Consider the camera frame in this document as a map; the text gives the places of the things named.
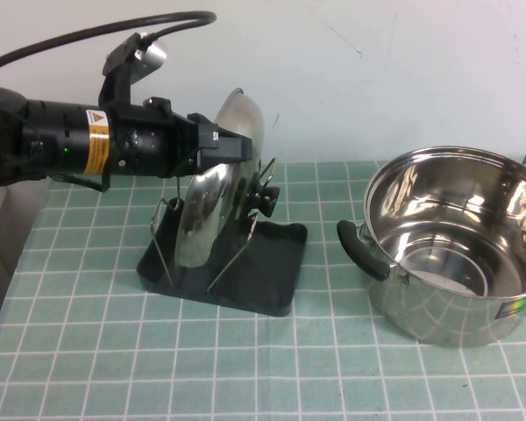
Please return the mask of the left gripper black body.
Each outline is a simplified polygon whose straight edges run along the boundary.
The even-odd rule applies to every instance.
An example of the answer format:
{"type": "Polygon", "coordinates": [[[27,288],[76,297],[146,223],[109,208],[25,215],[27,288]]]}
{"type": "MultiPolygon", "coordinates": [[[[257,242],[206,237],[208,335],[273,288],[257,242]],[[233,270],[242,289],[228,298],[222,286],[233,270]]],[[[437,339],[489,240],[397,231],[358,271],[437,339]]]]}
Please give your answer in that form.
{"type": "Polygon", "coordinates": [[[111,105],[111,173],[159,178],[197,170],[197,124],[172,110],[168,99],[150,97],[141,105],[111,105]]]}

